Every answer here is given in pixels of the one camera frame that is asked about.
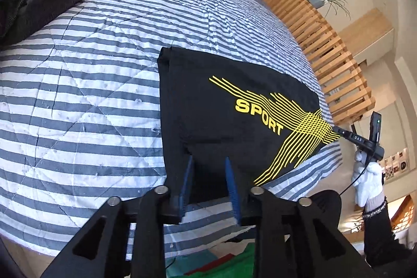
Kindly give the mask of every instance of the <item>striped quilt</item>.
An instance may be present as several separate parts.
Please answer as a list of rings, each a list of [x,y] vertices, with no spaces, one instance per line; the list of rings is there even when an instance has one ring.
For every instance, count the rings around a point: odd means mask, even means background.
[[[289,74],[332,121],[302,51],[260,0],[84,0],[0,52],[3,236],[55,256],[108,197],[164,183],[156,63],[164,46]],[[266,188],[296,200],[340,163],[331,143]],[[245,230],[227,199],[190,205],[181,225],[165,225],[166,257]]]

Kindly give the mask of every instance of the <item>person's hand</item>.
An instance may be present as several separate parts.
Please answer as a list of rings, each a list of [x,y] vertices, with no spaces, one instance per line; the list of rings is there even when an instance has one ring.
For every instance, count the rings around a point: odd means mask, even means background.
[[[358,178],[365,168],[366,153],[355,152],[355,164],[353,167],[352,182]],[[382,192],[382,169],[376,162],[370,162],[365,173],[353,184],[356,189],[355,202],[364,207],[369,199],[378,196]]]

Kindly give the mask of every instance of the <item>yellow graphic print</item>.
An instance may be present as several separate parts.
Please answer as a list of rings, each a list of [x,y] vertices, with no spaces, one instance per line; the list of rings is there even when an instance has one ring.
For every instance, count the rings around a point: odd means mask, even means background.
[[[320,109],[314,113],[305,112],[280,93],[270,94],[273,101],[251,91],[242,91],[224,78],[213,76],[209,80],[238,98],[235,106],[237,111],[261,115],[262,122],[277,134],[283,128],[292,130],[270,167],[254,180],[257,186],[275,179],[283,167],[298,159],[294,165],[296,168],[310,157],[320,142],[329,144],[339,138],[330,124],[323,120]]]

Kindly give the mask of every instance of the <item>black cable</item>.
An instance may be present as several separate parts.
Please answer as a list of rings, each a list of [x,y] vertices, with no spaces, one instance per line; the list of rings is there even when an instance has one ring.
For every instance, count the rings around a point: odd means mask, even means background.
[[[174,264],[176,259],[177,258],[175,257],[174,260],[165,268],[165,270],[167,270],[172,264]]]
[[[362,172],[359,174],[359,176],[353,181],[353,182],[351,182],[348,186],[347,186],[347,188],[346,189],[344,189],[342,192],[341,192],[341,194],[340,194],[340,196],[342,195],[342,194],[344,194],[347,190],[349,190],[349,188],[353,185],[353,184],[355,184],[356,183],[356,181],[365,173],[365,171],[366,171],[366,168],[368,167],[368,165],[369,165],[369,163],[370,163],[370,160],[369,161],[365,161],[365,168],[362,170]]]

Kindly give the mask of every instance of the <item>person's arm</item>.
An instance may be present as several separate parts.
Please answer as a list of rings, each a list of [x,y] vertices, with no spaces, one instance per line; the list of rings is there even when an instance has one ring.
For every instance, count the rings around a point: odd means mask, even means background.
[[[355,153],[352,181],[364,170],[366,154]],[[355,201],[364,207],[366,261],[372,267],[381,266],[399,259],[406,259],[411,250],[395,240],[388,215],[388,204],[382,189],[382,169],[378,163],[371,162],[364,174],[353,184],[356,189]]]
[[[388,215],[388,204],[383,192],[368,199],[363,213],[366,261],[372,267],[399,259],[406,259],[411,250],[395,240]]]

